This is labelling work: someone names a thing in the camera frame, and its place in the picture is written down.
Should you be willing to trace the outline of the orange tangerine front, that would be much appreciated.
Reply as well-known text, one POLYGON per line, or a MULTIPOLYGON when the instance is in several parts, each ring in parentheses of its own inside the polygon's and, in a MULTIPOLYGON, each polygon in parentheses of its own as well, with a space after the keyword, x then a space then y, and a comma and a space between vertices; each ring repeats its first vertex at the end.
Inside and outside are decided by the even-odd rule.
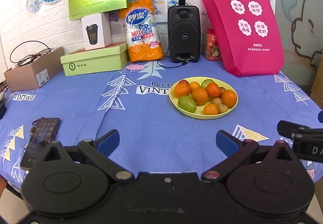
POLYGON ((219 108, 216 104, 207 104, 203 109, 205 115, 217 115, 219 114, 219 108))

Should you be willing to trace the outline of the orange tangerine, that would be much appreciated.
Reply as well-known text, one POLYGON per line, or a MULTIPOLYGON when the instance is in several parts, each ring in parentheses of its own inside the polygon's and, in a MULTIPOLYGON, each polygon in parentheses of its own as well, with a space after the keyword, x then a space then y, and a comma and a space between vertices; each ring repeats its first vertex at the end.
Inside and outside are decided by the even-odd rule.
POLYGON ((208 95, 211 98, 219 97, 221 96, 221 93, 222 93, 220 87, 214 82, 209 83, 206 86, 206 91, 208 92, 208 95))
POLYGON ((179 98, 181 96, 184 96, 184 95, 189 95, 190 93, 191 93, 190 86, 188 84, 185 84, 185 83, 179 83, 174 88, 174 95, 177 98, 179 98))
POLYGON ((217 115, 219 114, 219 108, 216 104, 207 104, 203 109, 205 115, 217 115))
POLYGON ((193 92, 194 90, 200 88, 200 84, 198 82, 191 82, 189 84, 190 90, 191 92, 193 92))
POLYGON ((202 87, 194 90, 191 93, 191 97, 197 105, 205 105, 209 100, 208 92, 202 87))
POLYGON ((225 90, 221 94, 222 104, 226 105, 229 109, 235 106, 238 101, 237 94, 232 90, 225 90))

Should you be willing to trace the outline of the small yellow fruit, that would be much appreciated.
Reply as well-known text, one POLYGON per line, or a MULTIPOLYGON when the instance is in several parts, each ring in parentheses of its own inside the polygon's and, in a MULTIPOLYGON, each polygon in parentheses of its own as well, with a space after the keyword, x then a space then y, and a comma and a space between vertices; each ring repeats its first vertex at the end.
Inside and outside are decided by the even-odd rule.
POLYGON ((215 105, 222 105, 222 100, 219 97, 215 97, 212 99, 212 103, 215 105))

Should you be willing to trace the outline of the green lime fruit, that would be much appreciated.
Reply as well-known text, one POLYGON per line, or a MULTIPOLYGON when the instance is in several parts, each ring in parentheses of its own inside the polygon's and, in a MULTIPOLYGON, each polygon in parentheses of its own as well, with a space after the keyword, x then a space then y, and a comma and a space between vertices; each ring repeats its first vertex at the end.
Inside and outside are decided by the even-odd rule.
POLYGON ((178 99, 178 107, 187 111, 194 113, 197 109, 195 101, 189 95, 183 95, 178 99))

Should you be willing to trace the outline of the cardboard box at right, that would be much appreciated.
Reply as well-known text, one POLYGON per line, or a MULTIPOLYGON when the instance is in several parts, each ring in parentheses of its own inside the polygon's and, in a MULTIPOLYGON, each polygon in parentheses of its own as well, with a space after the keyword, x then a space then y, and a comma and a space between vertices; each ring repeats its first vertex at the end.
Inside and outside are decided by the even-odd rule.
POLYGON ((323 58, 321 58, 316 77, 311 88, 310 98, 323 109, 323 58))

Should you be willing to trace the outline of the yellow plastic plate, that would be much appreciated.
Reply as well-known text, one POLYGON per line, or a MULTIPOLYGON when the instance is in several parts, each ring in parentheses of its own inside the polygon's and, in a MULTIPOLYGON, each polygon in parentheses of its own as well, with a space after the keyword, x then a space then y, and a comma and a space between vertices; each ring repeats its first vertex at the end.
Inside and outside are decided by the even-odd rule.
POLYGON ((169 98, 182 114, 203 120, 224 117, 239 101, 232 86, 210 77, 188 77, 176 82, 169 98))

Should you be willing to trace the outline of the black smartphone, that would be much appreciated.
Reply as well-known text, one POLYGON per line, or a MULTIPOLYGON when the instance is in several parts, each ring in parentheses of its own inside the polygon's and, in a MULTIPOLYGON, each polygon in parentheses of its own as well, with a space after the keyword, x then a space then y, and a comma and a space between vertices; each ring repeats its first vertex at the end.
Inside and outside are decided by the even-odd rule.
POLYGON ((60 124, 59 118, 41 117, 33 121, 31 136, 20 162, 22 169, 30 170, 32 168, 47 145, 55 140, 60 124))

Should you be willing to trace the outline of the blue printed tablecloth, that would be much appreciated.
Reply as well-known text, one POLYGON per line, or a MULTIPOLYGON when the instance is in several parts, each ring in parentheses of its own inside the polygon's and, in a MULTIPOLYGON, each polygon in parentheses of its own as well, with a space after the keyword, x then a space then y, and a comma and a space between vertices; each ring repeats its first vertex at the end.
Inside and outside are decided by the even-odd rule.
POLYGON ((119 131, 111 159, 137 174, 201 173, 224 159, 215 135, 225 130, 241 140, 272 145, 280 139, 277 124, 287 120, 320 128, 319 107, 283 73, 236 77, 220 62, 199 60, 176 67, 170 60, 128 65, 117 72, 65 76, 59 73, 43 87, 7 93, 1 119, 1 176, 20 187, 20 168, 32 122, 59 118, 56 139, 65 146, 119 131), (169 99, 171 86, 188 77, 210 77, 237 92, 234 110, 219 119, 200 120, 179 112, 169 99))

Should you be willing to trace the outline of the light green shoe box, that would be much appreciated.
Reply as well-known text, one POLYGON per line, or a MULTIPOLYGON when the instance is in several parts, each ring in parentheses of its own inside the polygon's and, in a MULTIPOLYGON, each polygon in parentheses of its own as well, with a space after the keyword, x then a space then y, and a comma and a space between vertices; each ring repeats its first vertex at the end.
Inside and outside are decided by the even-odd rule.
POLYGON ((119 71, 129 62, 126 43, 112 43, 107 47, 80 49, 60 58, 65 76, 119 71))

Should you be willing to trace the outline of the brown cardboard box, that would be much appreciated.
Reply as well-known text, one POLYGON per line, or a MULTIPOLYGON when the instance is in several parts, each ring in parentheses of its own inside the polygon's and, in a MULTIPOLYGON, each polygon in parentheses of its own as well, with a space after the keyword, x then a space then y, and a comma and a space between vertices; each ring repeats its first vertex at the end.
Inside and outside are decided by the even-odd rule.
POLYGON ((60 58, 64 54, 63 47, 56 48, 28 65, 8 69, 4 72, 8 89, 19 92, 41 88, 63 70, 60 58))

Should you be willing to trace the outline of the red tomato juice carton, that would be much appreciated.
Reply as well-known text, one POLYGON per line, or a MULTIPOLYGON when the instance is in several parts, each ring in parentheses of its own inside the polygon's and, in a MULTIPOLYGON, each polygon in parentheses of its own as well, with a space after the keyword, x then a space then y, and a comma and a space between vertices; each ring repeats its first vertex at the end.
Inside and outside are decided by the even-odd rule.
POLYGON ((222 56, 219 50, 216 36, 213 29, 206 29, 201 37, 201 53, 208 61, 221 61, 222 56))

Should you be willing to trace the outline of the orange paper cup pack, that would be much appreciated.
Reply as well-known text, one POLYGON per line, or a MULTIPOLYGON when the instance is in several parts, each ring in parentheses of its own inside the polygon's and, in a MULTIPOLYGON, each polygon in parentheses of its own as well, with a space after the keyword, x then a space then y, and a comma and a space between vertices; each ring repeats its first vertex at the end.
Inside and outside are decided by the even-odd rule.
POLYGON ((138 0, 118 11, 123 21, 130 62, 153 61, 164 57, 155 20, 153 0, 138 0))

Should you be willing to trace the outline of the white coffee cup box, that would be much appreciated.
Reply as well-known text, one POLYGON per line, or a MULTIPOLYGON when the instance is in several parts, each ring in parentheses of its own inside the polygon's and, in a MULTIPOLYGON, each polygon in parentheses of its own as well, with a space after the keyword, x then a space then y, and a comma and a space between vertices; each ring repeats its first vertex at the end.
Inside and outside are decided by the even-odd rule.
POLYGON ((112 44, 108 13, 81 18, 85 50, 99 49, 112 44))

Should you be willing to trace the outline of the pink tote bag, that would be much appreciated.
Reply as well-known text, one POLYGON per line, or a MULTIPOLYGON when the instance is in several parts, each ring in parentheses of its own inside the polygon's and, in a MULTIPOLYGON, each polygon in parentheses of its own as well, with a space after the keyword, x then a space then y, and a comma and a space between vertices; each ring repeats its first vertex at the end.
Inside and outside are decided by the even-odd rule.
POLYGON ((244 76, 276 75, 284 65, 280 33, 269 0, 202 0, 224 69, 244 76))

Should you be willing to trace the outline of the small blue paper fan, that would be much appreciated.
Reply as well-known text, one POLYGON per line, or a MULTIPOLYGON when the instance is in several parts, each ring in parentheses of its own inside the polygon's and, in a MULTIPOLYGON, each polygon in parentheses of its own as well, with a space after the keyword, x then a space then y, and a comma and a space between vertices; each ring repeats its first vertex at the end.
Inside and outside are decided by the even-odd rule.
POLYGON ((30 13, 38 13, 43 4, 43 0, 27 0, 26 8, 30 13))

